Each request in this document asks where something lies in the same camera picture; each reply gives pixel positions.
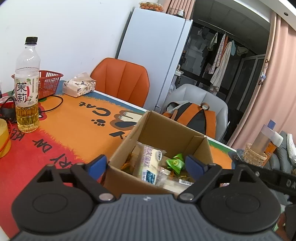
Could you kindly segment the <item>person's right hand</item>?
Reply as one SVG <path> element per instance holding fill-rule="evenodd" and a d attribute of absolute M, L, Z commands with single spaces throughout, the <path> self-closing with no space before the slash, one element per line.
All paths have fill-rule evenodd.
<path fill-rule="evenodd" d="M 283 212 L 277 221 L 278 229 L 276 230 L 276 234 L 278 236 L 280 236 L 282 238 L 282 240 L 290 241 L 290 238 L 288 237 L 286 229 L 285 229 L 285 227 L 286 227 L 285 224 L 286 224 L 286 214 L 285 214 L 285 212 Z"/>

